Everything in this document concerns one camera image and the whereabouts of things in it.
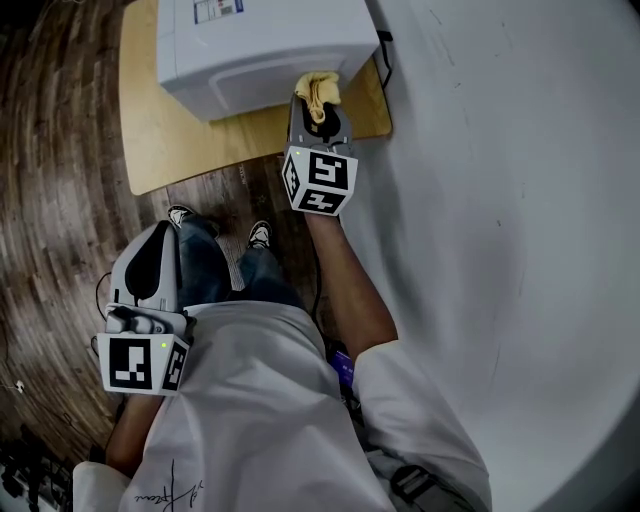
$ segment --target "white box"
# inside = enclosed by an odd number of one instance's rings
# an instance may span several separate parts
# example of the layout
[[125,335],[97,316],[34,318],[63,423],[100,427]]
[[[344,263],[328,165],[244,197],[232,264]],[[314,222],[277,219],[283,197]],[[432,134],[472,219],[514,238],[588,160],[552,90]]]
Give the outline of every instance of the white box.
[[358,160],[328,151],[291,146],[282,179],[291,208],[320,215],[338,215],[356,186]]
[[178,393],[189,345],[173,334],[98,334],[106,391],[173,396]]
[[201,121],[288,103],[309,71],[344,88],[378,45],[365,0],[159,0],[158,82]]

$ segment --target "jeans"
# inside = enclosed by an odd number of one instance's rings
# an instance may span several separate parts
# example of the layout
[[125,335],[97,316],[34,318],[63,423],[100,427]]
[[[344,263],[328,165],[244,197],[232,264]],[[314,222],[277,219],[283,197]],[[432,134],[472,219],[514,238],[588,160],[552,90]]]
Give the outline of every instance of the jeans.
[[238,261],[245,288],[233,291],[227,260],[215,236],[214,228],[205,218],[189,215],[182,219],[178,230],[182,271],[178,303],[181,308],[231,300],[257,300],[305,309],[298,292],[285,281],[280,265],[269,249],[246,250]]

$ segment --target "wooden floor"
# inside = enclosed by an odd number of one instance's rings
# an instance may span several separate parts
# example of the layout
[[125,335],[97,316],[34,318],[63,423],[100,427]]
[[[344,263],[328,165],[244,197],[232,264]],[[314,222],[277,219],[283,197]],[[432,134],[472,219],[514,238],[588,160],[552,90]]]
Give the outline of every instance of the wooden floor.
[[[24,394],[0,388],[0,434],[16,436],[25,423],[73,462],[91,440],[105,443],[118,401],[102,390],[90,348],[104,326],[96,283],[170,204],[215,217],[229,261],[253,222],[267,218],[276,255],[309,307],[315,293],[308,232],[288,207],[277,158],[130,193],[118,108],[123,7],[56,2],[40,30],[13,34],[0,54],[0,381],[25,385]],[[101,304],[107,292],[108,279]],[[331,322],[326,299],[321,316]]]

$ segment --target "wooden table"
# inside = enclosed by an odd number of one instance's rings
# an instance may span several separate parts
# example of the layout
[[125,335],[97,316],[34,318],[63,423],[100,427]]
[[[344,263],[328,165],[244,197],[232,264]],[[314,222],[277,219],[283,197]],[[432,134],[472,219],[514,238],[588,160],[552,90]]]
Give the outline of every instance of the wooden table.
[[[289,106],[202,123],[156,80],[157,0],[124,13],[120,46],[120,118],[129,185],[135,195],[284,150]],[[347,90],[343,107],[354,138],[391,132],[373,59]]]

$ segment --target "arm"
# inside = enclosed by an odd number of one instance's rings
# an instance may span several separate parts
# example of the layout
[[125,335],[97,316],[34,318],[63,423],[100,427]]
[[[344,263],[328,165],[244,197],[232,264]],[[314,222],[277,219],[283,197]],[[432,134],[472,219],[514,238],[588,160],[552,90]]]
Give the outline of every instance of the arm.
[[342,342],[355,361],[365,350],[398,339],[389,310],[336,217],[306,214]]
[[133,395],[106,448],[107,466],[133,478],[142,462],[147,434],[162,405],[159,396]]

